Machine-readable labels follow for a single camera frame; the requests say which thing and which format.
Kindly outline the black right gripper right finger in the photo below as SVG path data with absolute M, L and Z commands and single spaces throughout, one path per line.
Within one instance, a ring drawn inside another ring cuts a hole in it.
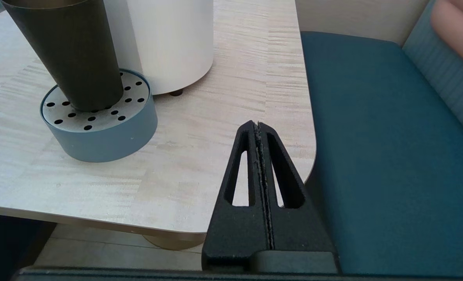
M 321 215 L 278 133 L 265 123 L 258 123 L 257 130 L 269 249 L 334 253 Z

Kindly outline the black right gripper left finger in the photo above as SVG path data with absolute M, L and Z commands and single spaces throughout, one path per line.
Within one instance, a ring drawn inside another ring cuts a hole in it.
M 236 132 L 202 249 L 205 271 L 246 271 L 254 254 L 272 247 L 267 190 L 274 180 L 266 173 L 260 134 L 254 121 L 245 122 Z M 248 206 L 234 206 L 243 153 L 247 157 Z

